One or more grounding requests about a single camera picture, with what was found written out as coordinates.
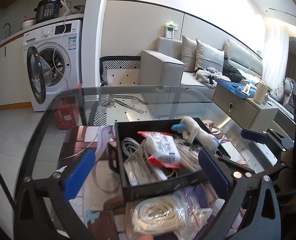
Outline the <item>person's left hand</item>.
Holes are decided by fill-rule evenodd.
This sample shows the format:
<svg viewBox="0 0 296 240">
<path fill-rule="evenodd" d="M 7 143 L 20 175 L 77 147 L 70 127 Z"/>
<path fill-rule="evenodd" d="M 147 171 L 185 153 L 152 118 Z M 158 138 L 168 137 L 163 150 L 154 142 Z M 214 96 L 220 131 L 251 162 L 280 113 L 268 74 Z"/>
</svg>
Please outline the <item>person's left hand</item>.
<svg viewBox="0 0 296 240">
<path fill-rule="evenodd" d="M 154 237 L 153 235 L 145 234 L 145 235 L 139 236 L 136 240 L 154 240 Z"/>
</svg>

